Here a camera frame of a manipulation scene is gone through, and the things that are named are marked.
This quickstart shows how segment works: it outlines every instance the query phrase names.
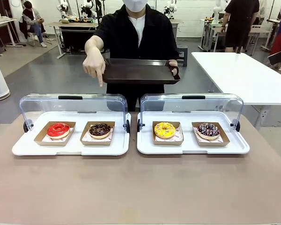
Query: white tray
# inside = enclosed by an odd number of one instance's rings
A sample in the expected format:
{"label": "white tray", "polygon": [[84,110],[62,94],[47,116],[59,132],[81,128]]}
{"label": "white tray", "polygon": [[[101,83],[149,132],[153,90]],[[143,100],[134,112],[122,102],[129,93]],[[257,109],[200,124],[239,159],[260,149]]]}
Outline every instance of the white tray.
{"label": "white tray", "polygon": [[[180,122],[184,141],[180,146],[154,145],[152,138],[152,122]],[[192,130],[192,122],[218,122],[227,134],[230,143],[225,147],[200,147]],[[143,112],[142,130],[137,133],[137,149],[143,154],[246,154],[250,146],[239,132],[234,130],[231,121],[222,112]]]}
{"label": "white tray", "polygon": [[[31,131],[23,134],[13,146],[12,152],[17,156],[31,155],[97,155],[118,156],[128,151],[129,134],[123,128],[123,112],[45,112],[35,121]],[[131,123],[131,115],[127,113],[126,120]],[[75,130],[65,147],[40,146],[34,138],[49,121],[76,122]],[[85,146],[80,142],[83,129],[88,121],[115,121],[115,128],[110,146]]]}

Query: cardboard box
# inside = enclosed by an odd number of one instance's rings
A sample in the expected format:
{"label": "cardboard box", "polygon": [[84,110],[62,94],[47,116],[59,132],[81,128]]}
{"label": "cardboard box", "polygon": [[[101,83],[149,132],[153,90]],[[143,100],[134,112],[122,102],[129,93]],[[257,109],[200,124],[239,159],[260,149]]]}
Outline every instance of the cardboard box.
{"label": "cardboard box", "polygon": [[[43,142],[43,138],[47,135],[47,131],[49,129],[49,127],[55,123],[66,123],[67,125],[70,126],[70,129],[72,128],[72,130],[70,131],[69,135],[67,136],[67,139],[64,142]],[[42,145],[42,146],[61,146],[64,147],[67,145],[67,142],[70,140],[70,137],[72,136],[74,130],[75,130],[75,125],[76,122],[69,122],[69,121],[50,121],[48,122],[44,128],[38,133],[38,135],[36,136],[36,138],[34,139],[34,141],[38,144],[38,145]]]}
{"label": "cardboard box", "polygon": [[87,124],[85,125],[84,127],[84,130],[82,132],[82,135],[80,137],[80,141],[82,144],[84,145],[104,145],[104,146],[109,146],[111,144],[111,140],[110,141],[98,141],[98,142],[87,142],[87,141],[83,141],[83,137],[84,135],[89,131],[89,128],[90,128],[90,125],[95,125],[95,124],[98,124],[98,123],[106,123],[108,124],[111,129],[113,129],[113,132],[114,132],[114,126],[115,126],[115,122],[114,121],[89,121],[87,122]]}
{"label": "cardboard box", "polygon": [[181,128],[181,132],[182,132],[182,141],[173,141],[173,142],[161,142],[161,141],[156,141],[155,138],[156,138],[156,134],[154,132],[154,127],[156,126],[156,124],[158,123],[170,123],[174,126],[174,128],[178,128],[180,125],[180,122],[168,122],[168,121],[153,121],[153,124],[152,124],[152,131],[153,131],[153,143],[155,145],[181,145],[184,141],[184,137],[183,137],[183,130]]}
{"label": "cardboard box", "polygon": [[197,142],[198,142],[198,145],[200,147],[224,147],[226,146],[227,144],[230,143],[230,140],[229,138],[227,137],[226,133],[224,132],[223,128],[221,127],[221,125],[217,122],[208,122],[208,123],[212,123],[214,124],[215,126],[217,126],[220,130],[220,136],[221,138],[223,139],[223,142],[216,142],[217,139],[215,140],[211,140],[209,142],[201,142],[199,140],[199,135],[196,133],[195,131],[195,128],[197,128],[201,123],[206,123],[206,122],[193,122],[192,123],[192,130],[194,132],[194,135],[197,139]]}

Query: black open shirt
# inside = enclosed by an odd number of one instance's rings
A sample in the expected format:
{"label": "black open shirt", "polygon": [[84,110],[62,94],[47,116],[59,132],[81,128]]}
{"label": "black open shirt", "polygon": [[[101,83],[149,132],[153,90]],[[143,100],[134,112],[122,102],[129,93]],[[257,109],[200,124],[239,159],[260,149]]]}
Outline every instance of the black open shirt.
{"label": "black open shirt", "polygon": [[170,20],[146,5],[145,26],[138,47],[138,35],[128,18],[126,6],[103,17],[94,35],[104,42],[114,59],[177,60],[179,54]]}

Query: black tray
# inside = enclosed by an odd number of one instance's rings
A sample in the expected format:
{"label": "black tray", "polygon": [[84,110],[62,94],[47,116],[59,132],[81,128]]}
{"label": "black tray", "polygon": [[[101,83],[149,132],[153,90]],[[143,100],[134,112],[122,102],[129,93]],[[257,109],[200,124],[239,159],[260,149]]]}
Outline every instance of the black tray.
{"label": "black tray", "polygon": [[180,81],[177,74],[165,60],[107,59],[103,75],[105,83],[123,84],[175,84]]}

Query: hand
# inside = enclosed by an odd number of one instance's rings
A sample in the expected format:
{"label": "hand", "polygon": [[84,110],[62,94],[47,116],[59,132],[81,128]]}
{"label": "hand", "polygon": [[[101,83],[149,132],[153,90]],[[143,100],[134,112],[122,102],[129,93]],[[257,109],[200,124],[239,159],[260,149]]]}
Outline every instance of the hand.
{"label": "hand", "polygon": [[[172,67],[178,67],[178,63],[176,60],[169,60],[169,65]],[[172,70],[173,76],[175,76],[177,74],[177,69],[173,69]]]}
{"label": "hand", "polygon": [[222,27],[221,28],[221,33],[225,32],[225,30],[226,30],[226,26]]}
{"label": "hand", "polygon": [[105,70],[105,61],[100,52],[96,47],[89,50],[86,59],[83,62],[84,72],[91,75],[93,78],[98,78],[100,87],[103,86],[102,74]]}

